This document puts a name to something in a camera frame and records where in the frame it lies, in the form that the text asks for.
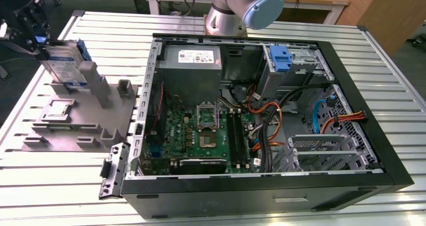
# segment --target red cable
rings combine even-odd
[[[162,97],[163,97],[163,94],[164,94],[163,91],[164,91],[164,85],[163,85],[163,83],[160,83],[160,98],[159,98],[158,108],[156,108],[156,112],[155,112],[155,115],[154,115],[154,121],[152,121],[151,129],[150,129],[148,133],[144,134],[144,137],[151,134],[151,132],[152,132],[152,130],[155,128],[155,124],[156,124],[156,121],[158,121],[158,114],[159,114],[159,111],[160,111]]]

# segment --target white label on power supply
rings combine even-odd
[[[179,50],[178,63],[214,63],[211,50]]]
[[[86,85],[86,79],[75,69],[75,63],[69,57],[51,57],[47,66],[54,72],[58,80],[66,85]]]

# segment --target aluminum table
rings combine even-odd
[[[58,38],[85,40],[109,83],[129,79],[141,85],[151,33],[203,34],[202,22],[198,17],[79,11]],[[0,129],[0,225],[426,225],[426,104],[369,33],[355,26],[275,22],[248,30],[248,36],[331,42],[415,184],[338,212],[142,219],[125,200],[98,201],[107,153],[21,151],[53,94],[51,78],[39,67]]]

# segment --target metal bracket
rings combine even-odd
[[[125,168],[129,156],[129,143],[115,144],[110,148],[109,157],[103,160],[99,176],[101,181],[98,199],[122,198],[121,185],[125,177]]]

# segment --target sticker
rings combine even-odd
[[[85,77],[75,69],[75,61],[71,57],[50,57],[47,66],[65,85],[81,86],[87,84]]]
[[[214,63],[211,50],[179,50],[178,63]]]
[[[347,5],[347,2],[342,2],[342,1],[332,1],[334,5]]]
[[[254,160],[252,160],[252,164],[255,165],[255,166],[260,166],[260,159],[258,159],[258,158],[254,158]]]
[[[252,92],[252,97],[255,98],[255,100],[259,100],[260,98],[260,96],[255,92]]]

